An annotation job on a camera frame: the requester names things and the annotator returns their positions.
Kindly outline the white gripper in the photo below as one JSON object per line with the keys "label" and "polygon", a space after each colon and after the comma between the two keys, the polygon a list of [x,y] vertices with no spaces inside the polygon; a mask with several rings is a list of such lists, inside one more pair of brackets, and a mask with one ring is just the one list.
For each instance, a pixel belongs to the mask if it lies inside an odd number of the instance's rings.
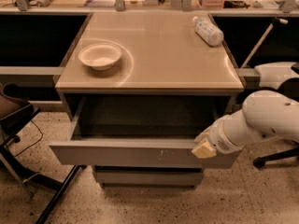
{"label": "white gripper", "polygon": [[217,119],[195,137],[194,142],[199,144],[192,150],[192,154],[198,159],[209,159],[217,155],[217,150],[222,154],[240,151],[242,147],[233,142],[233,136],[238,135],[239,128],[240,119],[231,115]]}

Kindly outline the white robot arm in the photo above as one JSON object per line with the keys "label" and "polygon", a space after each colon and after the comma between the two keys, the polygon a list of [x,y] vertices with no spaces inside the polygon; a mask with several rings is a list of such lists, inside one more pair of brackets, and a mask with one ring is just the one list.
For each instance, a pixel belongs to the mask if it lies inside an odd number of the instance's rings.
{"label": "white robot arm", "polygon": [[215,120],[197,135],[192,154],[209,159],[277,137],[299,141],[299,103],[276,91],[256,91],[240,110]]}

